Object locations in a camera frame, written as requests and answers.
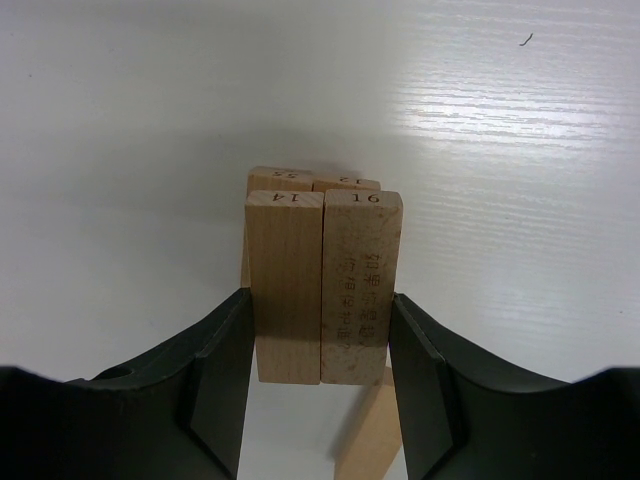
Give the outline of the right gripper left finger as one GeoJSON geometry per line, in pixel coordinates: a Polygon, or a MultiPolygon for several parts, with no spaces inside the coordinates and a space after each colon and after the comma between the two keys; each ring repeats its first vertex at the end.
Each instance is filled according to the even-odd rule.
{"type": "Polygon", "coordinates": [[[1,370],[5,479],[234,479],[254,348],[240,289],[91,380],[1,370]]]}

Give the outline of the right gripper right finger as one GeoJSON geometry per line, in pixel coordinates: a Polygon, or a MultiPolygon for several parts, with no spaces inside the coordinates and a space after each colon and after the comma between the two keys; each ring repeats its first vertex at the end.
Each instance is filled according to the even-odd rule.
{"type": "Polygon", "coordinates": [[[411,479],[636,479],[639,371],[567,383],[394,297],[389,346],[411,479]]]}

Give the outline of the wood block thin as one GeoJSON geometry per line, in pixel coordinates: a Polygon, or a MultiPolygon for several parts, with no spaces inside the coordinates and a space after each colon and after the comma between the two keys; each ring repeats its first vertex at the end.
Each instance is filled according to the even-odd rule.
{"type": "Polygon", "coordinates": [[[394,191],[329,190],[324,197],[321,381],[381,382],[403,222],[394,191]]]}

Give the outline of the plain wood block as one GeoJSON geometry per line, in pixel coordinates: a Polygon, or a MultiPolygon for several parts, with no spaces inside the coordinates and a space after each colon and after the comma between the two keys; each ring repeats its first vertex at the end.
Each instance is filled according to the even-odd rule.
{"type": "Polygon", "coordinates": [[[311,171],[258,166],[248,173],[247,195],[255,190],[309,192],[313,182],[311,171]]]}

